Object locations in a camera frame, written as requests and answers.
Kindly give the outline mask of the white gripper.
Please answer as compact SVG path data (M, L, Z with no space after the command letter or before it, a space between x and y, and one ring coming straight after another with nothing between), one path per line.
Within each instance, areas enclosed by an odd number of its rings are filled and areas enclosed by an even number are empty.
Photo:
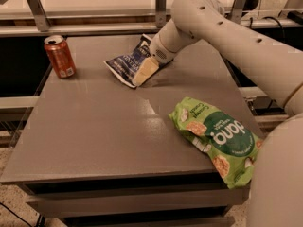
M135 86L141 86L149 77L151 77L158 69L159 63L167 64L171 62L175 54L169 52L161 43L158 36L154 36L151 39L150 53L152 57L148 57L143 60L139 69L132 79L132 83Z

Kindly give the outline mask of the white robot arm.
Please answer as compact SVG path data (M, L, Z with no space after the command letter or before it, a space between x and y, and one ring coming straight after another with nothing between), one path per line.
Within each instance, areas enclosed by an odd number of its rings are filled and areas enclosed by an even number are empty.
M150 53L170 62L203 39L237 66L289 119L268 134L251 183L247 227L303 227L303 52L227 20L217 0L174 0Z

